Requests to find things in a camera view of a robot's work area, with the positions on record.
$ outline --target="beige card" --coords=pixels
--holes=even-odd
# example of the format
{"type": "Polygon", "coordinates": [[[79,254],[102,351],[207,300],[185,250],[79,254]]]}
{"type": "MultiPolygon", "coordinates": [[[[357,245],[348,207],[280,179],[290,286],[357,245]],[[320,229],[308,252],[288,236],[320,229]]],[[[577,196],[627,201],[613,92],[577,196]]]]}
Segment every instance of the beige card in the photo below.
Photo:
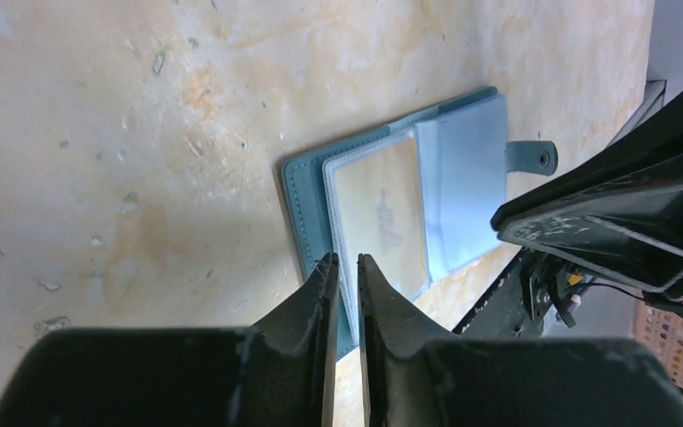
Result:
{"type": "Polygon", "coordinates": [[[358,254],[371,254],[403,296],[418,293],[427,284],[428,263],[414,135],[339,166],[333,183],[350,296],[357,299],[358,254]]]}

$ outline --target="teal wallet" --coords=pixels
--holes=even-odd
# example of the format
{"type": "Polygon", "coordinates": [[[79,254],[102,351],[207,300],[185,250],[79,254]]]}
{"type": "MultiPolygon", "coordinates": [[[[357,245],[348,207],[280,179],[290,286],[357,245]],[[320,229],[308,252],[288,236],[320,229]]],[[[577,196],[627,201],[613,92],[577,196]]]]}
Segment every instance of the teal wallet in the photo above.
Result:
{"type": "MultiPolygon", "coordinates": [[[[304,277],[309,277],[316,267],[317,260],[320,260],[324,254],[334,251],[323,171],[323,164],[327,159],[363,147],[417,123],[433,120],[472,103],[486,100],[497,93],[498,90],[495,87],[487,87],[420,110],[370,132],[336,141],[287,159],[281,167],[281,181],[304,277]]],[[[551,175],[557,169],[557,162],[558,154],[552,142],[514,141],[507,144],[507,172],[551,175]],[[542,162],[535,161],[539,158],[538,153],[544,155],[542,162]]],[[[340,304],[337,359],[355,347],[347,311],[344,304],[340,304]]]]}

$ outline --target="beige marble countertop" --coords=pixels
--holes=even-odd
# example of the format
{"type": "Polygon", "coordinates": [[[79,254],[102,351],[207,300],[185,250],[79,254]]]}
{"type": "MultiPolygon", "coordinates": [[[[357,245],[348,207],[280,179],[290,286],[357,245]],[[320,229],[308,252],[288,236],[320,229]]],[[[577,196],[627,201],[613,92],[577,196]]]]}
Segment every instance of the beige marble countertop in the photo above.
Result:
{"type": "MultiPolygon", "coordinates": [[[[0,392],[35,324],[248,325],[301,281],[290,154],[495,85],[561,174],[639,105],[653,0],[0,0],[0,392]]],[[[516,175],[515,197],[546,181],[516,175]]],[[[515,249],[417,305],[451,327],[515,249]]],[[[358,352],[334,422],[362,425],[358,352]]]]}

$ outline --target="cable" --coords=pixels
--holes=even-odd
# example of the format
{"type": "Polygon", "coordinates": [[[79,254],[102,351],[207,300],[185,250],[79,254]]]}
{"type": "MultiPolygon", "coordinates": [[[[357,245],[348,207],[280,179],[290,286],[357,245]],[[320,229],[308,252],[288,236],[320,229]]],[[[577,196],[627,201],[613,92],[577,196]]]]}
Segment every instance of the cable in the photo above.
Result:
{"type": "Polygon", "coordinates": [[[631,294],[631,293],[625,291],[624,289],[621,289],[618,286],[608,285],[606,283],[595,283],[595,282],[578,283],[577,285],[570,286],[567,289],[565,289],[565,297],[568,298],[572,294],[575,294],[578,290],[581,290],[581,289],[584,289],[587,287],[593,287],[593,286],[608,287],[608,288],[617,290],[617,291],[621,292],[622,294],[629,295],[630,297],[632,297],[638,301],[642,301],[642,302],[645,301],[644,299],[640,298],[639,296],[637,296],[635,294],[631,294]]]}

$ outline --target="gray wall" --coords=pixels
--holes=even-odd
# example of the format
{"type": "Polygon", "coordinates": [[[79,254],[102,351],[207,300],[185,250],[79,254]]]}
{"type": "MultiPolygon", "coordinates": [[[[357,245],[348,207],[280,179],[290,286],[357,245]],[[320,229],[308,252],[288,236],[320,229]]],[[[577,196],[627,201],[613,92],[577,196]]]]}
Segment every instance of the gray wall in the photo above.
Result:
{"type": "Polygon", "coordinates": [[[683,90],[683,0],[656,0],[648,79],[666,79],[669,102],[683,90]]]}
{"type": "Polygon", "coordinates": [[[613,289],[589,289],[574,312],[577,326],[570,329],[555,322],[552,316],[546,316],[543,335],[554,338],[630,338],[637,303],[637,300],[613,289]]]}

